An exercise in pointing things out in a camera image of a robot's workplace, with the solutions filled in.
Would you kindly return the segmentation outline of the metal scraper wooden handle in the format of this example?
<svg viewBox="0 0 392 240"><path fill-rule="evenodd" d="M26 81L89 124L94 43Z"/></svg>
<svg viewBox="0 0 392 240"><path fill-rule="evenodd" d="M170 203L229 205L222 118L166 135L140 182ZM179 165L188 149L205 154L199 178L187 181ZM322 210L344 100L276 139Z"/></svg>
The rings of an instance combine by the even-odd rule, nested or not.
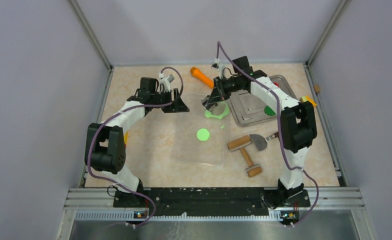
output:
<svg viewBox="0 0 392 240"><path fill-rule="evenodd" d="M256 149L261 152L268 147L268 142L276 139L279 136L278 132L275 132L266 137L260 134L249 134L250 141L255 145Z"/></svg>

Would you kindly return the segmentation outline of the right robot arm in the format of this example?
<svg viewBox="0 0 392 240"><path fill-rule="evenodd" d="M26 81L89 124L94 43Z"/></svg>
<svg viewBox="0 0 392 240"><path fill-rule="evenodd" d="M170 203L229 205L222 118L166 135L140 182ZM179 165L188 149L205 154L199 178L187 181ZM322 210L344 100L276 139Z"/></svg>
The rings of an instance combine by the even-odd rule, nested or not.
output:
<svg viewBox="0 0 392 240"><path fill-rule="evenodd" d="M229 99L232 93L246 91L274 111L286 167L278 180L277 200L283 206L291 206L304 189L305 159L318 134L314 106L285 93L263 71L253 70L247 56L235 58L231 64L234 75L215 77L211 94L201 103L211 112L217 103Z"/></svg>

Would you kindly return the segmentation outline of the wooden double-ended roller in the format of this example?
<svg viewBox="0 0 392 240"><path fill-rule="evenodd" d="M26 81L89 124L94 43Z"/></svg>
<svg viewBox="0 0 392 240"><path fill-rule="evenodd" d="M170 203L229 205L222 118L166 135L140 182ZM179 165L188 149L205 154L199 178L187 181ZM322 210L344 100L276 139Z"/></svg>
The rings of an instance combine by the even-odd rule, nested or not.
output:
<svg viewBox="0 0 392 240"><path fill-rule="evenodd" d="M255 177L262 173L263 169L259 164L255 164L252 161L252 158L250 157L249 153L246 150L246 146L250 145L252 143L251 138L249 135L242 136L240 138L237 138L235 140L232 140L227 143L227 149L230 152L235 152L239 151L244 159L244 161L247 164L247 168L245 169L246 175L249 178Z"/></svg>

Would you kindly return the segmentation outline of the clear plastic tray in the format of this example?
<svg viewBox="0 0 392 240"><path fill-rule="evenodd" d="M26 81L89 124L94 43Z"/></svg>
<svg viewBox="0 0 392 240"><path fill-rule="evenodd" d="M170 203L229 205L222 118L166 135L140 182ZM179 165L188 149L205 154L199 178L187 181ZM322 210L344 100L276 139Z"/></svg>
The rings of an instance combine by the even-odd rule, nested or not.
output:
<svg viewBox="0 0 392 240"><path fill-rule="evenodd" d="M178 163L198 164L211 167L225 165L226 141L229 139L230 107L226 101L206 110L203 94L182 97L189 112L177 115L171 150L171 159Z"/></svg>

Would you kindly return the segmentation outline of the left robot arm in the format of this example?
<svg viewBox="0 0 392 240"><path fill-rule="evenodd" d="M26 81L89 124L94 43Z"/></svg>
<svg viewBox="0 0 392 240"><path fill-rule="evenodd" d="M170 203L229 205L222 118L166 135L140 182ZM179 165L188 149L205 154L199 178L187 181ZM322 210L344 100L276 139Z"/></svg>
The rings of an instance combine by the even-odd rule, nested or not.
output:
<svg viewBox="0 0 392 240"><path fill-rule="evenodd" d="M144 202L145 194L138 189L140 179L126 167L125 135L153 109L161 109L163 113L189 112L181 99L184 89L170 89L170 83L167 77L141 78L139 88L120 110L105 121L87 127L84 162L89 174L124 189L125 200L133 207Z"/></svg>

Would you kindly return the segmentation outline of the green dough lump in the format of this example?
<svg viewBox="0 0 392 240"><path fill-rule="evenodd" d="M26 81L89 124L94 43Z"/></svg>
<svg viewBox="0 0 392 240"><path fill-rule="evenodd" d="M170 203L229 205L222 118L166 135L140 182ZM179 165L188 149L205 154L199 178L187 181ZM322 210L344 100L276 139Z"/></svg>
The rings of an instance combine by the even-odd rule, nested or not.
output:
<svg viewBox="0 0 392 240"><path fill-rule="evenodd" d="M230 113L230 107L226 102L218 102L213 108L213 111L205 110L204 116L206 118L214 118L221 120Z"/></svg>

